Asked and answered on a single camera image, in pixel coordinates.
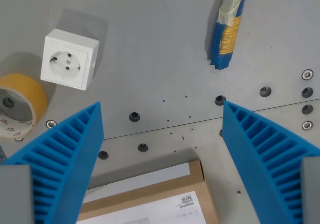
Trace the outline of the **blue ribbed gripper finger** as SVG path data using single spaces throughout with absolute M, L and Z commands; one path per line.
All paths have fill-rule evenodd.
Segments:
M 223 108 L 222 137 L 260 223 L 303 223 L 301 163 L 319 148 L 234 103 Z
M 32 175 L 36 224 L 75 224 L 104 140 L 101 104 L 68 117 L 9 157 Z

